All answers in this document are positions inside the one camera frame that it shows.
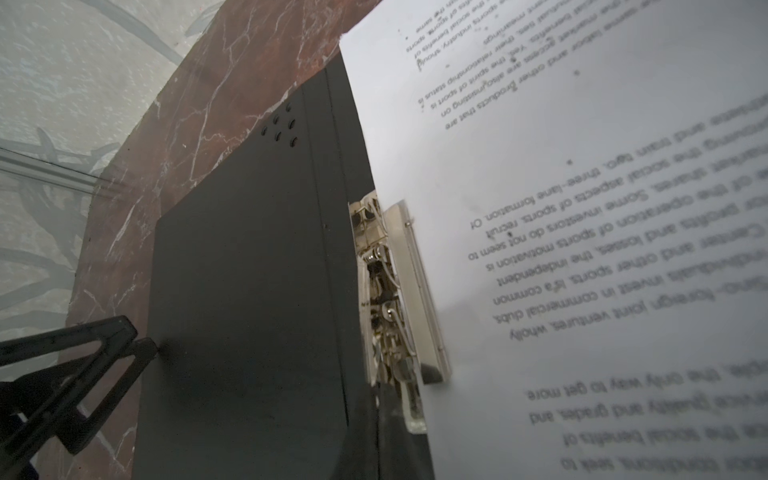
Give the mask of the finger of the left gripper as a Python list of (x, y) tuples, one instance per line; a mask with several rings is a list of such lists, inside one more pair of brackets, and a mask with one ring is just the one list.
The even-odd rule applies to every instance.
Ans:
[(66, 417), (117, 362), (135, 353), (138, 332), (125, 316), (66, 327), (1, 343), (1, 365), (94, 343), (88, 355), (26, 374), (1, 395), (29, 420)]
[[(128, 390), (157, 355), (154, 341), (131, 342), (119, 352), (100, 349), (1, 383), (1, 477), (37, 479), (31, 459), (51, 438), (76, 455), (94, 439)], [(119, 360), (130, 365), (93, 411), (80, 402)]]

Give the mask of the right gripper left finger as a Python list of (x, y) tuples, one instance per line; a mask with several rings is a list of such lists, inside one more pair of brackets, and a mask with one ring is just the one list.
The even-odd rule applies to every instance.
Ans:
[(333, 480), (379, 478), (378, 387), (366, 384), (358, 395), (342, 443)]

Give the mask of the blue folder black inside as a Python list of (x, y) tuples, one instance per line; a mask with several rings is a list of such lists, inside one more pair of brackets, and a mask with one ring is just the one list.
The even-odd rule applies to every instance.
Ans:
[(366, 384), (348, 207), (374, 188), (344, 63), (159, 220), (137, 479), (330, 479)]

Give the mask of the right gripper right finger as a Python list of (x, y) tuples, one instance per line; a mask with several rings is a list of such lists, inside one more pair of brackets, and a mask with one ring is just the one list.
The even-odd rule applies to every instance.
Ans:
[(425, 435), (411, 434), (395, 388), (379, 385), (379, 478), (434, 479)]

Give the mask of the paper sheet back top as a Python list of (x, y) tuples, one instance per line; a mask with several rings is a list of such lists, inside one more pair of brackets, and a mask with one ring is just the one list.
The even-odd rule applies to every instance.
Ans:
[(340, 40), (452, 375), (440, 479), (767, 475), (767, 5), (384, 1)]

